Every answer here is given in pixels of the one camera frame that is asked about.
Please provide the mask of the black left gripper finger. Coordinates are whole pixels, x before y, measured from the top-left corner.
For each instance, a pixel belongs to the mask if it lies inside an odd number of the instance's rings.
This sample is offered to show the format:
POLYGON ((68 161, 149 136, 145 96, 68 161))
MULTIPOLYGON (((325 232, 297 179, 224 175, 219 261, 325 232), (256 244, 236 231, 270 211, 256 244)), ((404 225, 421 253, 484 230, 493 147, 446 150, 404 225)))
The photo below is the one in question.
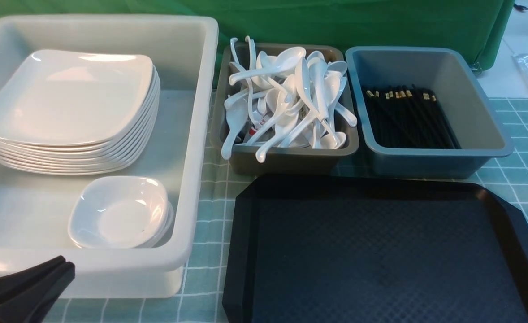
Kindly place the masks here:
POLYGON ((0 310, 49 310, 67 288, 67 260, 57 256, 0 277, 0 310))
POLYGON ((73 262, 43 262, 0 277, 0 323, 41 323, 74 279, 73 262))

